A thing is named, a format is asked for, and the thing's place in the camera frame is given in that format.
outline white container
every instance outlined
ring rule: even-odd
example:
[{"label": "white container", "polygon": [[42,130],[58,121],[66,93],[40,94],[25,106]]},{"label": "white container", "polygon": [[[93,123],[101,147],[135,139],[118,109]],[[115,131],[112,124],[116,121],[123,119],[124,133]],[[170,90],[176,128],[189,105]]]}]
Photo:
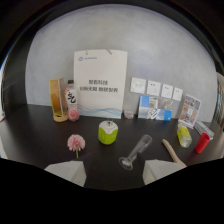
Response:
[{"label": "white container", "polygon": [[68,80],[68,86],[65,90],[65,98],[68,105],[68,119],[76,121],[79,119],[77,89],[74,87],[74,81]]}]

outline clear glass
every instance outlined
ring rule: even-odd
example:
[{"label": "clear glass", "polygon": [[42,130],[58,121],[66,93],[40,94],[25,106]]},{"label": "clear glass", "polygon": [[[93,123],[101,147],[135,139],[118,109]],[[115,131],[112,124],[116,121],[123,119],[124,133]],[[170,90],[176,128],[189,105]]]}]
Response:
[{"label": "clear glass", "polygon": [[149,135],[143,135],[128,157],[120,157],[120,165],[126,170],[132,170],[132,163],[137,158],[137,153],[142,153],[152,143],[152,138]]}]

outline small box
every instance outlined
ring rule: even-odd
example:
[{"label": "small box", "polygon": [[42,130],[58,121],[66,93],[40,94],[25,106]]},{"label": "small box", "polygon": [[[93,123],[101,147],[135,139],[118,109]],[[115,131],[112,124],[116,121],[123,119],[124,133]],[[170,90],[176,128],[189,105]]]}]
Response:
[{"label": "small box", "polygon": [[124,111],[124,117],[127,118],[127,119],[133,119],[133,117],[134,117],[133,111],[125,110]]},{"label": "small box", "polygon": [[118,126],[113,121],[103,121],[99,125],[98,138],[105,145],[112,144],[117,137]]}]

